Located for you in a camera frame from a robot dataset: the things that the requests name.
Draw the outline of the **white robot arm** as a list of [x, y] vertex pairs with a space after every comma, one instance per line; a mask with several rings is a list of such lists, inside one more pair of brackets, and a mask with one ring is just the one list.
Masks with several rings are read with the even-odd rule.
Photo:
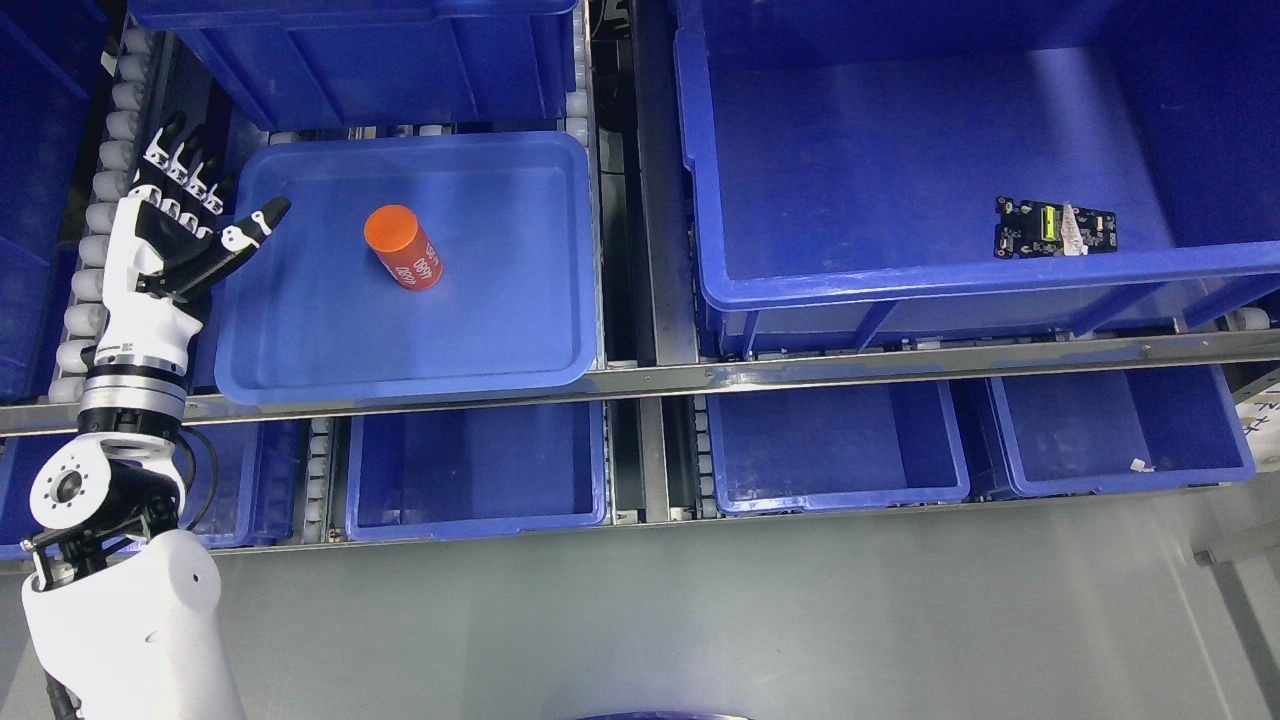
[[76, 434], [35, 474], [40, 530], [20, 598], [58, 719], [242, 719], [218, 619], [221, 578], [180, 524], [174, 461], [184, 348], [111, 346], [91, 364]]

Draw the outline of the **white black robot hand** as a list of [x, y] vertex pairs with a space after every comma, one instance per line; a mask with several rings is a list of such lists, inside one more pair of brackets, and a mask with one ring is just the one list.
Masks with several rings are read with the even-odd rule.
[[102, 272], [108, 319], [90, 369], [156, 366], [182, 375], [211, 316], [212, 288], [239, 270], [279, 228], [291, 200], [276, 196], [229, 224], [219, 155], [204, 127], [170, 114], [147, 141], [116, 204]]

